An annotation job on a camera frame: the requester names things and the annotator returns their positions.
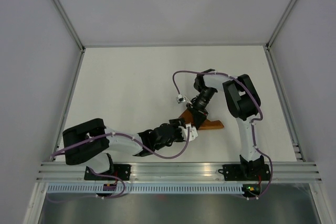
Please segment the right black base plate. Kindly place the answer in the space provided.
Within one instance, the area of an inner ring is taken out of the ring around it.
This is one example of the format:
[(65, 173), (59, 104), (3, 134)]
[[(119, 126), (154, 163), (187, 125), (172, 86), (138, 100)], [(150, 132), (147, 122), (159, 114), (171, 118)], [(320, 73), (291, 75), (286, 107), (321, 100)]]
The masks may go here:
[(222, 165), (220, 169), (217, 170), (221, 175), (224, 176), (224, 180), (230, 181), (269, 181), (270, 180), (270, 169), (268, 165), (263, 165), (259, 167), (246, 168), (241, 164), (226, 164)]

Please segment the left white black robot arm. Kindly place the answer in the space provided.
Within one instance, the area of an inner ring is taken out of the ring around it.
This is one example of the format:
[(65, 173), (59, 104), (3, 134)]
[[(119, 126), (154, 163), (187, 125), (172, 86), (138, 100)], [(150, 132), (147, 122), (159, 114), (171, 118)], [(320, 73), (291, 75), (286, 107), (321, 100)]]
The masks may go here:
[(184, 119), (173, 119), (169, 123), (130, 134), (105, 126), (103, 119), (96, 118), (63, 131), (64, 155), (69, 166), (84, 164), (98, 176), (108, 180), (114, 176), (111, 152), (121, 152), (135, 157), (155, 155), (162, 159), (174, 159), (181, 153), (168, 157), (156, 151), (170, 147), (175, 142), (191, 140), (192, 127)]

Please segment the left aluminium frame post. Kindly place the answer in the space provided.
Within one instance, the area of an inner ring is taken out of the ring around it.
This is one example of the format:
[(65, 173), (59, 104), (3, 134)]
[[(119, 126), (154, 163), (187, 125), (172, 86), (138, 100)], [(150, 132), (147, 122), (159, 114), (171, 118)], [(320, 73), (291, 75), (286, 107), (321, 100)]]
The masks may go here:
[(69, 19), (66, 10), (64, 9), (62, 3), (60, 0), (51, 0), (53, 3), (54, 7), (56, 8), (61, 20), (63, 21), (66, 29), (68, 30), (68, 33), (70, 34), (71, 38), (79, 48), (80, 52), (84, 52), (85, 46), (81, 42), (81, 39), (79, 38), (71, 20)]

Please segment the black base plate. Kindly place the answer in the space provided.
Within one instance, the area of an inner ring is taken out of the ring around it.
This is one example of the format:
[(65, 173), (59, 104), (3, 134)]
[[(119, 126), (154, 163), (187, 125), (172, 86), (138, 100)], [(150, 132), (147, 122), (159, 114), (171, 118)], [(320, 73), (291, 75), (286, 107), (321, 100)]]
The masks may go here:
[(221, 175), (224, 176), (224, 180), (230, 181), (269, 181), (270, 180), (270, 169), (268, 165), (263, 165), (259, 167), (246, 168), (241, 164), (226, 164), (222, 165), (220, 169), (217, 170)]
[(103, 180), (109, 180), (112, 181), (113, 178), (106, 177), (106, 175), (109, 176), (115, 176), (119, 177), (123, 181), (129, 181), (130, 175), (131, 175), (131, 165), (129, 164), (116, 164), (113, 166), (113, 169), (110, 169), (104, 173), (101, 173), (102, 176), (95, 175), (89, 167), (86, 167), (84, 180), (86, 181), (103, 181)]

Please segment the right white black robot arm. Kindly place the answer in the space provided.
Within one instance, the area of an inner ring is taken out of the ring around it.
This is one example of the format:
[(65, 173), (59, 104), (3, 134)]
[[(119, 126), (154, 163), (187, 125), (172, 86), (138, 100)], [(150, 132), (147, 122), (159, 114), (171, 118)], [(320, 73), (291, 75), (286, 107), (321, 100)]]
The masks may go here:
[(198, 130), (220, 129), (220, 121), (209, 121), (206, 110), (216, 92), (223, 92), (230, 114), (236, 119), (241, 151), (239, 165), (227, 165), (220, 169), (227, 180), (269, 181), (272, 178), (272, 164), (266, 164), (268, 155), (257, 147), (255, 123), (263, 119), (261, 100), (247, 74), (232, 77), (208, 69), (197, 74), (194, 88), (199, 94), (187, 104), (182, 114)]

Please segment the orange-brown cloth napkin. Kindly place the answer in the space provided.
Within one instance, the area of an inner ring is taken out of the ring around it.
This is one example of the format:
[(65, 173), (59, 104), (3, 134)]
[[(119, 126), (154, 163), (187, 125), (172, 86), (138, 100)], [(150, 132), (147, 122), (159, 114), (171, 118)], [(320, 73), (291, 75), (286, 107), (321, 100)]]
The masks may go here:
[(220, 120), (210, 121), (205, 119), (202, 124), (197, 127), (193, 118), (192, 113), (189, 110), (185, 110), (179, 118), (185, 120), (185, 124), (191, 124), (192, 126), (196, 127), (197, 130), (219, 130), (223, 129), (224, 125)]

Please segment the aluminium mounting rail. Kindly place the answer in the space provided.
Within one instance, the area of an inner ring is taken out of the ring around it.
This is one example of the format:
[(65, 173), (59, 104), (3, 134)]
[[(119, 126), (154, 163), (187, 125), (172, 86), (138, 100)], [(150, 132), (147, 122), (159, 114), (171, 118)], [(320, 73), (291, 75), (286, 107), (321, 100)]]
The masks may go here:
[[(229, 163), (116, 163), (116, 175), (133, 183), (320, 183), (321, 175), (312, 162), (275, 162), (264, 176), (245, 179), (228, 169)], [(37, 182), (84, 182), (83, 165), (43, 162)]]

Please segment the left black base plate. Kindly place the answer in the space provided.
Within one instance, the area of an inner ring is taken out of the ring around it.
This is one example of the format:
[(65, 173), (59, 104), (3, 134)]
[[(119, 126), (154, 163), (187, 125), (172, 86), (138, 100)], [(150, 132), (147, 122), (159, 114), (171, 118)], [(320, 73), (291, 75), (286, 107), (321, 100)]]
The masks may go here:
[(123, 181), (129, 181), (130, 175), (131, 175), (131, 165), (129, 164), (116, 164), (113, 166), (113, 169), (110, 169), (104, 173), (101, 173), (102, 176), (95, 175), (89, 167), (86, 167), (84, 180), (86, 181), (103, 181), (103, 180), (109, 180), (112, 181), (113, 178), (106, 177), (106, 175), (109, 176), (115, 176), (119, 177)]

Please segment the right aluminium frame post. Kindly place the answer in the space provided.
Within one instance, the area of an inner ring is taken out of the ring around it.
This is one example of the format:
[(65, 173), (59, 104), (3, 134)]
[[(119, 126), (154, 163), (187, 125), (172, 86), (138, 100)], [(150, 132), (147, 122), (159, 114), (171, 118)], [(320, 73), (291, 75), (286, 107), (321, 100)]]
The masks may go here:
[(295, 8), (297, 2), (298, 2), (298, 0), (290, 0), (288, 2), (284, 12), (282, 13), (279, 21), (277, 22), (274, 30), (271, 33), (270, 38), (268, 39), (268, 41), (265, 44), (266, 50), (269, 50), (272, 47), (272, 45), (274, 44), (274, 42), (277, 39), (278, 35), (280, 34), (283, 26), (285, 25), (287, 19), (289, 18), (291, 12)]

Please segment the aluminium frame post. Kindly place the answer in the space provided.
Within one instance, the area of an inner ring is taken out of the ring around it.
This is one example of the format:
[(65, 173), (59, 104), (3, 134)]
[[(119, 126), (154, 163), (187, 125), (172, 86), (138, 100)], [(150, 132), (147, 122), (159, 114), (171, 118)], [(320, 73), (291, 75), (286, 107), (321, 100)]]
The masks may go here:
[(291, 12), (295, 8), (297, 2), (298, 2), (298, 0), (290, 0), (288, 2), (284, 12), (282, 13), (279, 21), (277, 22), (274, 30), (271, 33), (270, 38), (268, 39), (268, 41), (265, 44), (266, 50), (269, 50), (272, 47), (272, 45), (274, 44), (274, 42), (277, 39), (278, 35), (280, 34), (283, 26), (285, 25), (287, 19), (289, 18)]
[(71, 38), (79, 48), (80, 52), (84, 52), (85, 46), (81, 42), (81, 39), (79, 38), (71, 20), (69, 19), (66, 10), (64, 9), (62, 3), (60, 0), (51, 0), (53, 3), (54, 7), (56, 8), (61, 20), (63, 21), (66, 29), (68, 30), (68, 33), (70, 34)]

